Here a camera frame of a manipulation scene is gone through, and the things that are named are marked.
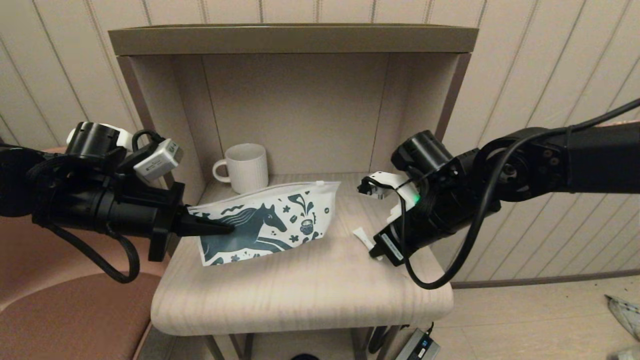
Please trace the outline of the white horse-print zip pouch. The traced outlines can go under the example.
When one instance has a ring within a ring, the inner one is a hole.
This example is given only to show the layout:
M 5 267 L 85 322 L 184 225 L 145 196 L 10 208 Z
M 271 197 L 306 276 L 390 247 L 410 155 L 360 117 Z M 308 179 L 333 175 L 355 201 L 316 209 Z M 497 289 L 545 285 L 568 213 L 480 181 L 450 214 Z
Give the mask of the white horse-print zip pouch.
M 336 212 L 339 186 L 324 180 L 285 183 L 190 207 L 192 215 L 234 228 L 199 237 L 202 264 L 231 264 L 321 239 Z

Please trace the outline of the white speckled floor bag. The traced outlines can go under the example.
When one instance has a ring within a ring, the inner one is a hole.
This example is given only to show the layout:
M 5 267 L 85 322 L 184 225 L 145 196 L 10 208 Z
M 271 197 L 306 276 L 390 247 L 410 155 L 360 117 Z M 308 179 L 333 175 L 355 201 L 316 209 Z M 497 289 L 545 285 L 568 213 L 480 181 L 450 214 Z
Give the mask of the white speckled floor bag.
M 605 294 L 605 298 L 613 317 L 637 342 L 633 346 L 609 353 L 606 360 L 640 360 L 640 305 L 608 294 Z

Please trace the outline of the white ribbed mug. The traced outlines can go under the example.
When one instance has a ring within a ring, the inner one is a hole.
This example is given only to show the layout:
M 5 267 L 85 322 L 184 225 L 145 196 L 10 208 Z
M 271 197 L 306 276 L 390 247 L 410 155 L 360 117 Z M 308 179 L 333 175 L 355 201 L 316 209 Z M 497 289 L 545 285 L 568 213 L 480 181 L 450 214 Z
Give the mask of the white ribbed mug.
M 242 143 L 227 148 L 224 157 L 212 167 L 212 175 L 218 182 L 230 184 L 236 194 L 252 193 L 268 187 L 265 147 Z

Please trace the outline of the grey power adapter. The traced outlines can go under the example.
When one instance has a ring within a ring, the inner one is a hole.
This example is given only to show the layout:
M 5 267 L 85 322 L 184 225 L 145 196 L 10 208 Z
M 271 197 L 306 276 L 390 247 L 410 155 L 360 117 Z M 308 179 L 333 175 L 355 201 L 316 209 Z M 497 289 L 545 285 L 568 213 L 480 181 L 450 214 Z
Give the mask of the grey power adapter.
M 441 346 L 432 338 L 435 323 L 426 330 L 416 328 L 393 360 L 435 360 Z

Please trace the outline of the brown upholstered chair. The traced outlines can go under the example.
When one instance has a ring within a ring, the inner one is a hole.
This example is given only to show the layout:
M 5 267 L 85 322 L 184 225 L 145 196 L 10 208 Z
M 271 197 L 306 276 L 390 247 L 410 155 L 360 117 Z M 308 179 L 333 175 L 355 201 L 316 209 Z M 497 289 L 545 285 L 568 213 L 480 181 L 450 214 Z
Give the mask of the brown upholstered chair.
M 121 284 L 30 216 L 0 216 L 0 360 L 138 360 L 169 258 L 130 241 L 141 271 Z

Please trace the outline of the light wood nightstand shelf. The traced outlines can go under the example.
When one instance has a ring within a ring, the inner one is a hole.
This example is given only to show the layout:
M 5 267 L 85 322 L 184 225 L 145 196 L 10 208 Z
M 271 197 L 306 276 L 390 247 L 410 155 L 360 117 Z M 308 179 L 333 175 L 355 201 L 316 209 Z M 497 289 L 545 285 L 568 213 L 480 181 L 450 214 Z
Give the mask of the light wood nightstand shelf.
M 207 184 L 233 145 L 265 146 L 274 183 L 341 180 L 322 239 L 283 253 L 204 267 L 179 241 L 154 295 L 151 323 L 196 338 L 215 360 L 248 359 L 253 335 L 425 325 L 453 309 L 451 285 L 426 291 L 371 259 L 352 230 L 376 230 L 393 202 L 358 194 L 390 171 L 422 130 L 445 135 L 478 28 L 418 23 L 174 24 L 109 31 L 143 127 L 183 146 L 167 180 L 185 202 L 233 194 Z

